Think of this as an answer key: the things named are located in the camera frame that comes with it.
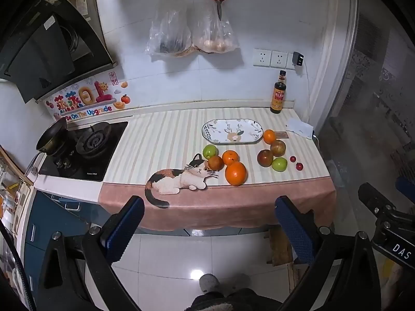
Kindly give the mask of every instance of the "black pants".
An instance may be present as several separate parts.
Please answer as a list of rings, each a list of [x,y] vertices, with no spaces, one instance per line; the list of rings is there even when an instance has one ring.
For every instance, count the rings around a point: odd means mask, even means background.
[[[190,307],[190,310],[207,308],[210,305],[229,303],[235,306],[235,310],[252,311],[276,311],[282,305],[279,301],[271,298],[258,296],[255,291],[245,288],[224,297],[220,292],[208,292],[197,296]]]

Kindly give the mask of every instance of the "cat tail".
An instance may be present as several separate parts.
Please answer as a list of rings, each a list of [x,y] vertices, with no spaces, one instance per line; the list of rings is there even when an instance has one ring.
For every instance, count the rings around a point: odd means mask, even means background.
[[[170,204],[167,201],[156,199],[153,196],[153,193],[151,192],[152,184],[153,184],[153,182],[150,181],[150,180],[147,181],[147,183],[146,183],[146,189],[144,190],[144,194],[146,196],[146,199],[148,200],[148,202],[150,202],[152,205],[154,205],[156,207],[168,208],[170,206]]]

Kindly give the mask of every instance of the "black range hood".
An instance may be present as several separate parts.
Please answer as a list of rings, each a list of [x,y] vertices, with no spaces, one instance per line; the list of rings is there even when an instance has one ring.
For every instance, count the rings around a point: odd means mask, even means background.
[[[68,0],[37,0],[0,51],[0,78],[24,102],[113,68],[104,44]]]

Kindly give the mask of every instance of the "metal screw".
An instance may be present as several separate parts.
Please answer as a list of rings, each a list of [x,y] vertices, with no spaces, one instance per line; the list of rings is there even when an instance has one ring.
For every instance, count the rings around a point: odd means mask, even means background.
[[[54,240],[57,240],[58,238],[60,238],[62,236],[62,234],[61,234],[61,232],[60,231],[55,231],[53,234],[52,234],[52,239],[54,239]]]
[[[319,228],[319,230],[320,230],[321,234],[323,234],[323,235],[330,234],[330,229],[328,227],[322,226],[322,227]]]
[[[359,232],[359,237],[360,237],[362,240],[366,240],[366,239],[367,239],[367,234],[366,234],[364,231],[360,231],[360,232]]]
[[[100,230],[101,230],[101,228],[100,228],[100,227],[95,226],[95,227],[92,227],[92,228],[89,230],[89,233],[90,233],[91,235],[96,235],[96,234],[98,234],[98,233],[100,232]]]

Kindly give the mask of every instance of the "brown card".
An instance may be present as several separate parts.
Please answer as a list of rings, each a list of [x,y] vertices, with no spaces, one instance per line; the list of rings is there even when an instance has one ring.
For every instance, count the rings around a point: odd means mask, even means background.
[[[276,131],[275,137],[277,137],[277,139],[289,139],[288,134],[285,131]]]

